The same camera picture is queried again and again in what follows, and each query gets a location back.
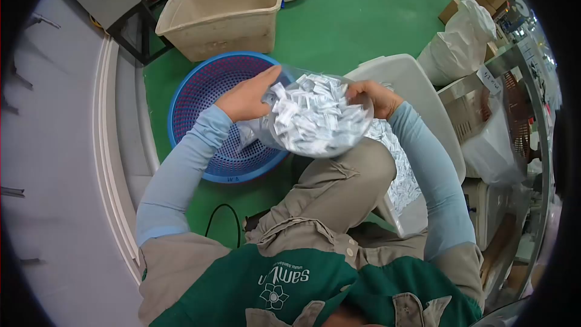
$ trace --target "blue plastic basket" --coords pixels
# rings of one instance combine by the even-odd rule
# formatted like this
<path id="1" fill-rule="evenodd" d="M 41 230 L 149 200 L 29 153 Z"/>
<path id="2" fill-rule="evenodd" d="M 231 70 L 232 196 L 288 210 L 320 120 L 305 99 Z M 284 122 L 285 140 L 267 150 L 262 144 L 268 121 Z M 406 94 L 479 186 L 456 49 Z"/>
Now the blue plastic basket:
<path id="1" fill-rule="evenodd" d="M 228 52 L 210 58 L 194 68 L 179 84 L 171 100 L 167 132 L 175 147 L 192 129 L 200 112 L 223 93 L 279 63 L 250 51 Z M 238 128 L 230 128 L 228 139 L 216 151 L 202 178 L 218 183 L 245 182 L 272 170 L 288 154 L 268 148 L 260 141 L 238 151 Z"/>

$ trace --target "white sack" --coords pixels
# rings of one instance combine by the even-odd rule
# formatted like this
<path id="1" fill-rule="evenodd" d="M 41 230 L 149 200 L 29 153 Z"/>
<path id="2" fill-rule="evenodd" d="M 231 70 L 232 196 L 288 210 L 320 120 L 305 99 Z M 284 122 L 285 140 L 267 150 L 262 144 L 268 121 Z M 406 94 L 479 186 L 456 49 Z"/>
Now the white sack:
<path id="1" fill-rule="evenodd" d="M 446 86 L 478 70 L 486 43 L 496 40 L 490 13 L 475 0 L 461 0 L 458 12 L 423 49 L 418 62 L 434 86 Z"/>

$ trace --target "knee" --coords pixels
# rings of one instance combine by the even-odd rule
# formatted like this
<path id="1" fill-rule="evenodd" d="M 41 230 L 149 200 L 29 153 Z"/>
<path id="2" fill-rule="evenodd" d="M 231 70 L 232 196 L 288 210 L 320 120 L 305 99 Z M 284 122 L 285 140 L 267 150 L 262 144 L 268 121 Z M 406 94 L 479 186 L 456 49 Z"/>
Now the knee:
<path id="1" fill-rule="evenodd" d="M 396 178 L 396 164 L 389 150 L 377 140 L 364 137 L 340 160 L 359 172 L 365 181 L 390 183 Z"/>

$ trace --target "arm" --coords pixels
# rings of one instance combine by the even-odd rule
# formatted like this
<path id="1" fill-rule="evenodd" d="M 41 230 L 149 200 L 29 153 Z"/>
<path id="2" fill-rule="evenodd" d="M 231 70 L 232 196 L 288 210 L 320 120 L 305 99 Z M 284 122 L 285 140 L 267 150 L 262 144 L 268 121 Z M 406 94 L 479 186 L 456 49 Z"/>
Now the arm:
<path id="1" fill-rule="evenodd" d="M 136 241 L 189 232 L 185 211 L 215 151 L 228 138 L 232 121 L 218 106 L 200 113 L 196 124 L 154 174 L 137 208 Z"/>
<path id="2" fill-rule="evenodd" d="M 484 293 L 480 279 L 482 254 L 452 160 L 414 109 L 373 81 L 352 84 L 347 97 L 367 93 L 374 116 L 387 119 L 402 145 L 428 207 L 428 236 L 424 259 L 481 309 Z"/>
<path id="3" fill-rule="evenodd" d="M 400 141 L 428 207 L 426 260 L 447 249 L 476 243 L 464 193 L 452 160 L 418 113 L 407 102 L 389 118 L 393 133 Z"/>
<path id="4" fill-rule="evenodd" d="M 189 232 L 185 211 L 208 162 L 228 138 L 232 123 L 268 114 L 270 107 L 261 99 L 280 72 L 280 66 L 272 66 L 242 81 L 200 113 L 145 190 L 137 208 L 139 247 L 151 238 Z"/>

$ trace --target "handwritten label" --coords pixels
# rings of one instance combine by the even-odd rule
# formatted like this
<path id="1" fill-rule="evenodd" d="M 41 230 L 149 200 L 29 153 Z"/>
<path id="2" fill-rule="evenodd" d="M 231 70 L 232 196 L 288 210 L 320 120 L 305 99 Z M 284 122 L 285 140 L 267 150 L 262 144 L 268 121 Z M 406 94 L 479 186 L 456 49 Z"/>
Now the handwritten label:
<path id="1" fill-rule="evenodd" d="M 496 95 L 500 91 L 500 84 L 497 80 L 492 77 L 490 71 L 486 68 L 486 66 L 482 65 L 476 71 L 476 76 L 482 81 L 484 86 L 486 86 L 490 90 L 490 94 Z"/>

